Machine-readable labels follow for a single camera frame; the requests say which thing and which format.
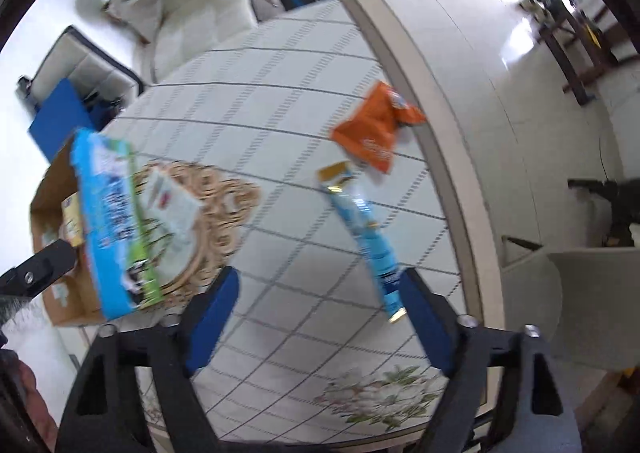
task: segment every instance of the hand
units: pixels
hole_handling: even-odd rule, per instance
[[[56,439],[58,438],[56,422],[49,414],[47,403],[44,402],[44,399],[36,388],[36,376],[33,375],[33,370],[22,361],[18,362],[18,370],[26,394],[24,406],[27,414],[29,414],[31,422],[33,422],[33,425],[47,447],[53,451],[56,447]]]

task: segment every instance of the tile floor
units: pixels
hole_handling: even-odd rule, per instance
[[[564,76],[519,1],[386,0],[458,118],[503,262],[520,251],[503,234],[598,245],[606,202],[569,191],[566,179],[622,175],[603,103],[581,108],[562,93]]]

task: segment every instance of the yellow object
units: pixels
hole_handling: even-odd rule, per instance
[[[80,197],[78,193],[62,200],[62,223],[65,240],[73,247],[84,243],[82,230],[82,214],[80,214]]]

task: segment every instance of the floral pattern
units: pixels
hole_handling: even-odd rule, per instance
[[[399,428],[408,419],[425,417],[429,405],[437,400],[442,387],[436,387],[437,376],[415,375],[420,367],[401,369],[396,366],[382,375],[362,376],[350,370],[329,382],[315,401],[328,404],[334,415],[346,422],[386,424],[386,431]]]

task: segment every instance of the screw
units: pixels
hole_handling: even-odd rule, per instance
[[[101,338],[108,338],[113,336],[117,331],[118,329],[116,328],[116,325],[102,325],[100,328],[98,328],[98,335]]]
[[[160,320],[160,324],[165,327],[175,327],[175,325],[180,323],[180,314],[167,314],[162,317]]]
[[[478,320],[469,314],[458,316],[458,323],[467,328],[476,328],[478,326]]]
[[[531,338],[540,337],[540,329],[535,325],[524,325],[524,333]]]

